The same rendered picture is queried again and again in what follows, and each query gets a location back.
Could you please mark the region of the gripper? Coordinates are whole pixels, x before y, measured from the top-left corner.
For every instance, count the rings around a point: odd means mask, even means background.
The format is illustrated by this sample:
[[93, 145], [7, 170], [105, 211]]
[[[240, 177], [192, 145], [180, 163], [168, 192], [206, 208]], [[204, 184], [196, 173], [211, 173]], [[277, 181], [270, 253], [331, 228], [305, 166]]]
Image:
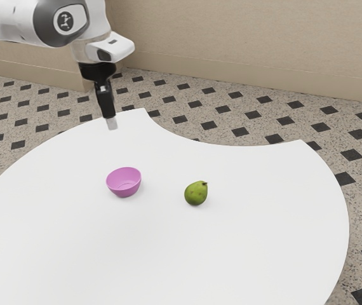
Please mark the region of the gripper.
[[108, 129], [116, 130], [117, 120], [114, 95], [111, 82], [109, 81], [117, 71], [116, 64], [111, 62], [97, 62], [93, 64], [79, 62], [78, 66], [82, 77], [94, 82], [97, 102]]

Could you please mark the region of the pink plastic bowl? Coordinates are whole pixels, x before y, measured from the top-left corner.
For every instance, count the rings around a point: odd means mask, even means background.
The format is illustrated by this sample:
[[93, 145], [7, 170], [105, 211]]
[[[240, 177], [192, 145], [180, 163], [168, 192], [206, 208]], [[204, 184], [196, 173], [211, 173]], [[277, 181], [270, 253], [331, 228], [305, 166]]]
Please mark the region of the pink plastic bowl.
[[120, 198], [126, 198], [138, 191], [141, 180], [142, 176], [138, 169], [126, 166], [109, 173], [105, 183], [113, 194]]

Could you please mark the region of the green pear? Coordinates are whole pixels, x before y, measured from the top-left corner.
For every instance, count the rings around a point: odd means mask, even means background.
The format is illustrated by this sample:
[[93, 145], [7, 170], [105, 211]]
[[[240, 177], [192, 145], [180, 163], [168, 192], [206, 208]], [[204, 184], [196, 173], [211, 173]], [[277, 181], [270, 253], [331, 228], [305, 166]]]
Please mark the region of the green pear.
[[197, 181], [188, 185], [184, 191], [185, 201], [193, 206], [198, 206], [206, 201], [208, 195], [208, 183]]

